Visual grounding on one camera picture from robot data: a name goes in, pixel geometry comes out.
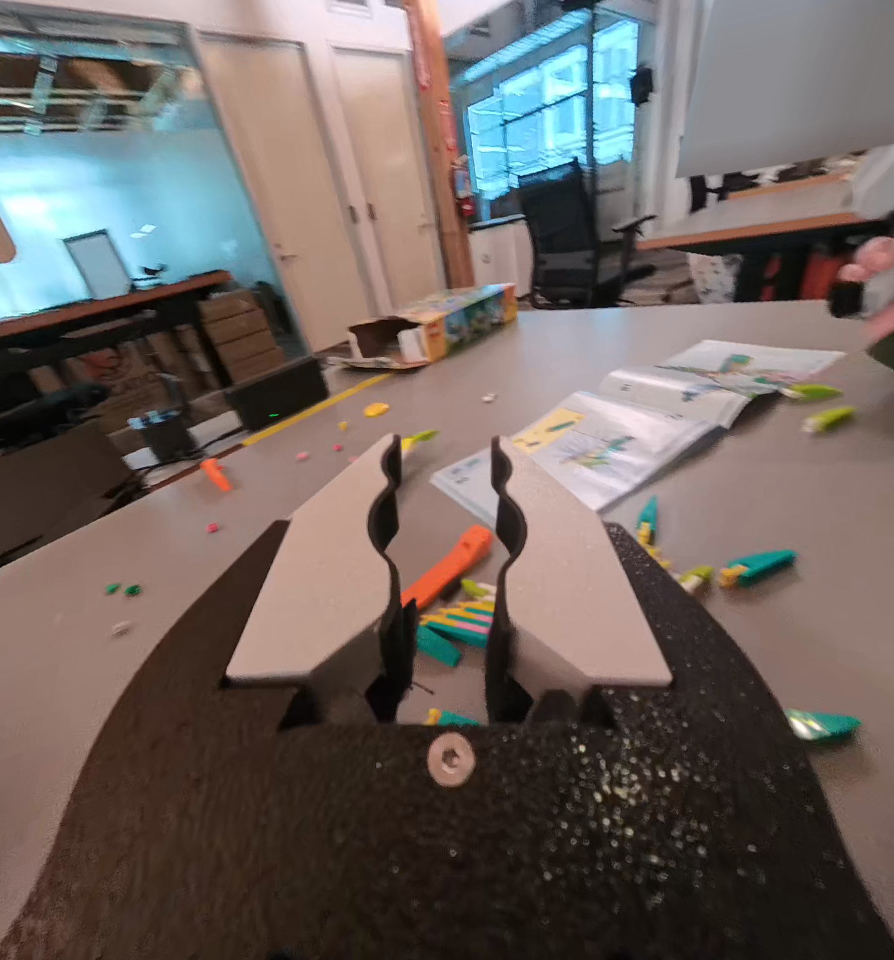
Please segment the teal and pink lego leaf cluster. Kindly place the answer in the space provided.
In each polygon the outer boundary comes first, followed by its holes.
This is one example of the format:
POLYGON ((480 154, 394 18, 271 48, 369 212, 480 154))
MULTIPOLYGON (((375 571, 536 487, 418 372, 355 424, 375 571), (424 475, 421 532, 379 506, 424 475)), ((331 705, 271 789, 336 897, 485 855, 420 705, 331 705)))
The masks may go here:
POLYGON ((471 577, 449 582, 420 614, 416 650, 455 668, 469 650, 485 651, 498 597, 497 587, 471 577))

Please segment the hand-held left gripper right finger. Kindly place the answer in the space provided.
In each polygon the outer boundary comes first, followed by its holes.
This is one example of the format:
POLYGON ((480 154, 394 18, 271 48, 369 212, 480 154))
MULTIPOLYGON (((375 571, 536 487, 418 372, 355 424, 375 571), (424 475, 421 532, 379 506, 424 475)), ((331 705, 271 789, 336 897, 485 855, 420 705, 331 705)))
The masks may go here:
POLYGON ((550 693, 576 706, 606 689, 666 690, 671 669, 599 515, 509 438, 490 446, 497 576, 486 709, 519 722, 550 693))

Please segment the grey panel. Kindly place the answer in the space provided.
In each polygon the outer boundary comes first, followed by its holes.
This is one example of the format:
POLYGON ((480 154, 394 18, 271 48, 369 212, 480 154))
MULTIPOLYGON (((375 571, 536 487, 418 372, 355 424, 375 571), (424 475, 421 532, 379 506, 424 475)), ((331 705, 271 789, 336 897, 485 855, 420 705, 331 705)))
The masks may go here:
POLYGON ((714 2, 676 176, 894 144, 894 1, 714 2))

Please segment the white door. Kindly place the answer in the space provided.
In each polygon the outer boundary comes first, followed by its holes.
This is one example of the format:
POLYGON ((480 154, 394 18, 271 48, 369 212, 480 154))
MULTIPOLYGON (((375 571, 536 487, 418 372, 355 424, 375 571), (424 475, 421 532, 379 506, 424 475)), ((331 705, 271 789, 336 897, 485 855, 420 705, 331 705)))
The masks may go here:
POLYGON ((198 45, 297 324, 313 351, 332 349, 369 305, 306 51, 219 33, 198 45))
POLYGON ((333 62, 391 306, 409 306, 443 269, 408 58, 339 48, 333 62))

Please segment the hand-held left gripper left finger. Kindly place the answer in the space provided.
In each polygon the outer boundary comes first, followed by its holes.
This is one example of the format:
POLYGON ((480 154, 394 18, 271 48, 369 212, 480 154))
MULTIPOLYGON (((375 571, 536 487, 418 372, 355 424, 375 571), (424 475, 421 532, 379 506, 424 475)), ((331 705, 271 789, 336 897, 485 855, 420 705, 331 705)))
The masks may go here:
POLYGON ((399 530, 402 439, 386 434, 296 509, 224 681, 293 690, 297 714, 341 706, 396 718, 413 682, 419 614, 388 547, 399 530))

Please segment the lego instruction booklet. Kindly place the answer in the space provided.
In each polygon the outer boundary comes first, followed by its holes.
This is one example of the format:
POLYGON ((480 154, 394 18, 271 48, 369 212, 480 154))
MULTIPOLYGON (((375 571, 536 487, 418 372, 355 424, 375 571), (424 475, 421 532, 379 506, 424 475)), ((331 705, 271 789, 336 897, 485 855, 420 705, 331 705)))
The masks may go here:
POLYGON ((704 340, 658 364, 617 368, 509 437, 599 514, 718 441, 748 407, 817 382, 844 351, 704 340))

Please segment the black box with green light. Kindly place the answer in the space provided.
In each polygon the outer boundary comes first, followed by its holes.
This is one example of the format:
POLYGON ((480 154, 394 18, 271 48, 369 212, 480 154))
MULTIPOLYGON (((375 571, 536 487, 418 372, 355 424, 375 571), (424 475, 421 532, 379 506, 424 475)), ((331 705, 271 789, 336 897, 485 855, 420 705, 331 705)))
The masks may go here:
POLYGON ((249 377, 223 391, 242 429, 257 433, 330 397, 320 361, 297 358, 249 377))

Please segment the stack of cardboard boxes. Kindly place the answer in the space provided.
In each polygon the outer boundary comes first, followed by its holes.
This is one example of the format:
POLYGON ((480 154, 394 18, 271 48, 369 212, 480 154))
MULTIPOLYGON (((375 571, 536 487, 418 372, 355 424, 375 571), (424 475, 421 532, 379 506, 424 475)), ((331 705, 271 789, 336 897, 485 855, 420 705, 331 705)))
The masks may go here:
POLYGON ((201 299, 197 307, 204 333, 232 383, 269 374, 285 365, 285 352, 253 291, 214 293, 201 299))

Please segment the lego set cardboard box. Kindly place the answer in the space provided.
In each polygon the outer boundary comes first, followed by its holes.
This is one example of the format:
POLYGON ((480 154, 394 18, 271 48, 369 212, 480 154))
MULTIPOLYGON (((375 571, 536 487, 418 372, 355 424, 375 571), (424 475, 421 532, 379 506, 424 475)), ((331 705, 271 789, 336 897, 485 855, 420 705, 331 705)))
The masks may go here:
POLYGON ((412 371, 437 363, 518 318, 514 283, 445 291, 393 314, 357 323, 347 352, 326 363, 352 370, 412 371))

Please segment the person's right hand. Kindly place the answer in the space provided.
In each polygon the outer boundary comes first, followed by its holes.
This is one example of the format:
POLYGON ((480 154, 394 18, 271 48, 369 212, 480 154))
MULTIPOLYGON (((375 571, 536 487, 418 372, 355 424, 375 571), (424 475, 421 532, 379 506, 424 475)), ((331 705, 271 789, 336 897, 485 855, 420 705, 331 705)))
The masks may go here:
POLYGON ((837 284, 852 298, 849 305, 859 305, 867 346, 894 330, 894 236, 862 244, 838 271, 837 284))

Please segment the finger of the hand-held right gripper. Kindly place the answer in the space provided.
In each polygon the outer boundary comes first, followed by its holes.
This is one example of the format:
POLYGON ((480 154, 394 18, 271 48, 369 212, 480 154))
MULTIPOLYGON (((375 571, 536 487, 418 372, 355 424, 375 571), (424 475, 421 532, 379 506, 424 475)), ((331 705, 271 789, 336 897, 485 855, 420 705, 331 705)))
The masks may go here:
POLYGON ((894 211, 894 145, 871 150, 851 180, 852 212, 861 220, 881 220, 894 211))

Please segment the black office chair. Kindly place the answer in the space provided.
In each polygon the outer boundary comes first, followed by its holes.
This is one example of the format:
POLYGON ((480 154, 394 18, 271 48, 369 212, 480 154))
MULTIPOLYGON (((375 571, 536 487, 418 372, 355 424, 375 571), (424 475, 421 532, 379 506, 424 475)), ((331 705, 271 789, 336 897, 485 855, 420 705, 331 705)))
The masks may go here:
POLYGON ((605 242, 597 226, 596 193, 577 158, 518 179, 517 200, 532 246, 528 301, 533 309, 631 306, 632 282, 653 277, 652 263, 632 263, 637 237, 651 215, 613 229, 605 242))

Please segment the white screen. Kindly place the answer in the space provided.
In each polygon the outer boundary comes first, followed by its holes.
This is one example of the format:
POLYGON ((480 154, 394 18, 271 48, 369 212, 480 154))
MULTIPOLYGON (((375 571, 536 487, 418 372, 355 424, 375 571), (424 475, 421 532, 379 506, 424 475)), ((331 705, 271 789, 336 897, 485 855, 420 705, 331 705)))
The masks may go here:
POLYGON ((133 293, 135 282, 105 229, 63 238, 89 298, 104 301, 133 293))

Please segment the large orange brick separator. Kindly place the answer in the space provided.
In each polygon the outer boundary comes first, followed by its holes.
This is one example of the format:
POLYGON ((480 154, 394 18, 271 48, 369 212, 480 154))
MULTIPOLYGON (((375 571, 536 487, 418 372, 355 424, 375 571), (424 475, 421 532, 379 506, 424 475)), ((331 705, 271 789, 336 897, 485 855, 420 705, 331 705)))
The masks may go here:
POLYGON ((429 607, 489 554, 492 543, 489 529, 478 524, 469 527, 444 557, 402 590, 402 606, 414 604, 417 611, 429 607))

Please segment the long wooden top desk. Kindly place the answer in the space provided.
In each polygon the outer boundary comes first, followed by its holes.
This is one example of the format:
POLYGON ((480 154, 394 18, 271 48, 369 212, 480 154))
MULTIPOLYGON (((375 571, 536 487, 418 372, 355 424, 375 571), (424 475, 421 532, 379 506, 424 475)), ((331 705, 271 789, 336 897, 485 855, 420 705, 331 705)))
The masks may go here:
POLYGON ((23 339, 31 335, 45 334, 46 342, 53 342, 70 331, 127 319, 144 311, 157 312, 176 303, 195 306, 209 294, 224 290, 233 279, 227 270, 211 270, 148 290, 3 318, 0 319, 0 351, 20 346, 23 339))

